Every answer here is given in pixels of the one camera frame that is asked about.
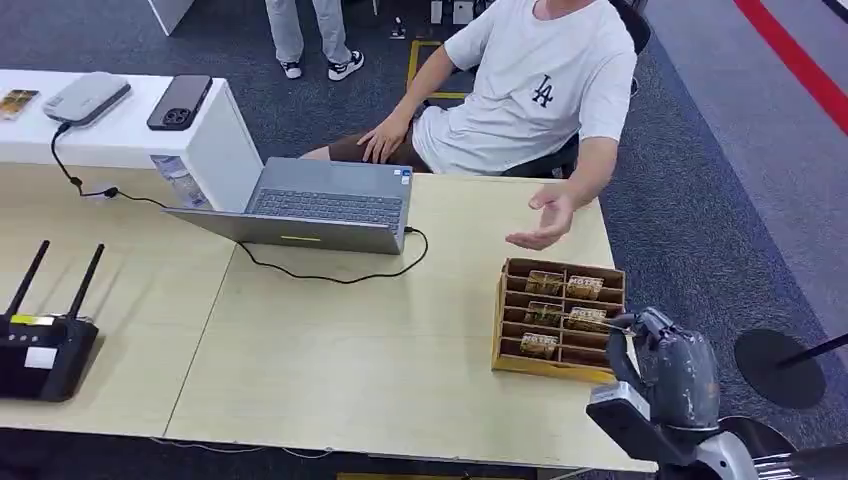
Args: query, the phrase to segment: gray router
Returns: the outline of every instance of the gray router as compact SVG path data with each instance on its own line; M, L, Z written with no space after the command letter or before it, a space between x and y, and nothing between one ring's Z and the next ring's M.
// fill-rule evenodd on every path
M44 104L44 113L58 122L82 127L117 105L129 92L130 84L121 76L87 73Z

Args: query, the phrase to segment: robotic hand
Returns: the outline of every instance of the robotic hand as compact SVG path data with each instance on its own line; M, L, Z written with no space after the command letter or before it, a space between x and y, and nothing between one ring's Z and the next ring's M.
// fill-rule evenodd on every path
M748 449L718 426L719 388L712 347L698 332L675 325L657 309L624 314L607 358L618 382L592 390L586 413L630 457L659 464L659 478L758 478ZM620 329L656 357L656 381L646 382L627 355Z

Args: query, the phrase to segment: smartphone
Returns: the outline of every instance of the smartphone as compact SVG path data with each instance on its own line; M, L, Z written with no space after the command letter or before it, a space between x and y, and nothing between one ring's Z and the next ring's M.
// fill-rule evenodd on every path
M151 130L187 129L211 86L209 75L177 75L147 119L147 127Z
M38 90L12 90L0 100L0 117L14 120L23 113L24 108L38 96Z

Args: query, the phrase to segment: floor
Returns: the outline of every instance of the floor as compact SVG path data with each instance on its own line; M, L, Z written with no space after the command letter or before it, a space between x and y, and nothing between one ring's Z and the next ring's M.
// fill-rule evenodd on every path
M833 14L823 5L819 11L820 0L766 1L844 89L848 68L838 56L841 49L828 47L848 44L846 25L827 20L823 14ZM286 81L274 60L259 1L198 1L166 38L142 0L101 0L96 11L85 0L0 0L0 68L223 76L262 157L298 155L382 120L403 94L409 54L409 40L388 40L400 2L384 0L379 19L367 14L369 1L346 3L349 43L365 53L367 63L333 84L326 79L309 2L298 3L307 51L305 77L297 82ZM640 56L640 91L618 169L601 198L613 254L628 273L631 309L656 305L708 336L719 361L723 415L755 417L797 446L845 442L848 374L836 355L820 359L828 391L820 405L805 411L782 409L756 395L732 357L734 340L754 327L777 329L808 345L848 330L839 315L848 295L842 280L848 275L848 243L842 241L848 233L846 136L828 123L733 4L648 3L655 35ZM792 18L790 4L821 18L805 24L803 15ZM416 20L424 15L426 5L420 15L404 15L410 37L442 39L449 33ZM144 439L8 430L0 430L0 445L0 465L26 467L53 458L33 478L329 478L335 471L450 468L436 473L456 474L466 468L356 455L315 461L280 451L224 455ZM478 468L475 475L534 475Z

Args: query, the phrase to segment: office chair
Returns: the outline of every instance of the office chair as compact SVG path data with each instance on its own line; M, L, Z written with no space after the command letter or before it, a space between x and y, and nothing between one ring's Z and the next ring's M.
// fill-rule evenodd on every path
M636 55L642 53L651 38L651 27L648 22L625 0L609 0L618 10L618 15L627 27L627 32L633 39L633 49ZM630 87L631 95L636 91L636 79ZM568 178L577 164L577 152L580 145L579 136L575 134L558 151L544 157L516 165L501 173L502 177L554 178L554 170L562 169L562 178Z

